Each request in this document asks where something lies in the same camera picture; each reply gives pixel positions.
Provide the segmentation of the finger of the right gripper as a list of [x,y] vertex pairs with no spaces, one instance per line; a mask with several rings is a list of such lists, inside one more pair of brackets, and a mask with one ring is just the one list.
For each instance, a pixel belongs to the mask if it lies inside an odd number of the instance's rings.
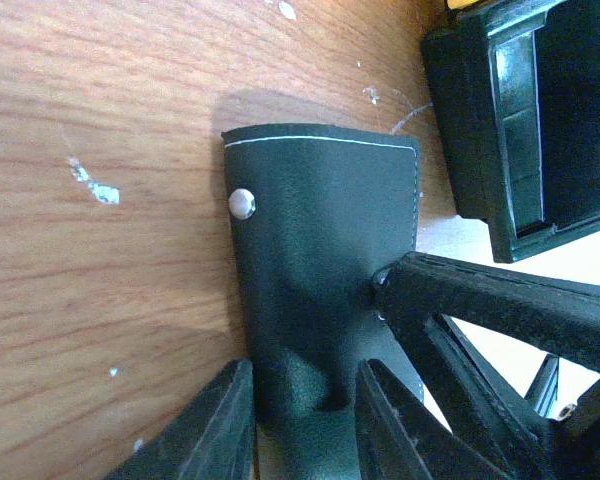
[[[374,287],[380,317],[454,437],[506,479],[600,479],[600,286],[411,252],[378,271]],[[546,418],[458,320],[568,359],[599,379],[567,418]]]

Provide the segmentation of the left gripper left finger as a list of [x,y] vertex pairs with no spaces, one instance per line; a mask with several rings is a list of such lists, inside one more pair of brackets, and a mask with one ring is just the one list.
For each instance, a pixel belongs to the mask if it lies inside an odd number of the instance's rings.
[[252,363],[228,362],[194,399],[109,479],[248,479],[255,416]]

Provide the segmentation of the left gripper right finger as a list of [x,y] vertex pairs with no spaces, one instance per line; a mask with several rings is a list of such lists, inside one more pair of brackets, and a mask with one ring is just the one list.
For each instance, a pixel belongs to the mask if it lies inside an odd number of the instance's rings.
[[506,479],[457,439],[379,360],[356,374],[355,430],[363,479]]

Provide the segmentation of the black bin with blue cards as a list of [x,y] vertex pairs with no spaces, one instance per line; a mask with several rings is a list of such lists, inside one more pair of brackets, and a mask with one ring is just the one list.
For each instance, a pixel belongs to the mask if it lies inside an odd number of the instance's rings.
[[600,1],[480,1],[421,43],[457,213],[514,263],[600,231]]

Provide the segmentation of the black leather card holder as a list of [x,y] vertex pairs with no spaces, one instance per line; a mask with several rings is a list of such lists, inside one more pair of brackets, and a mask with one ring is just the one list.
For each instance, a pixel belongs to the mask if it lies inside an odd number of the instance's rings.
[[265,479],[356,479],[358,365],[423,384],[381,319],[374,277],[416,245],[420,146],[331,125],[223,133]]

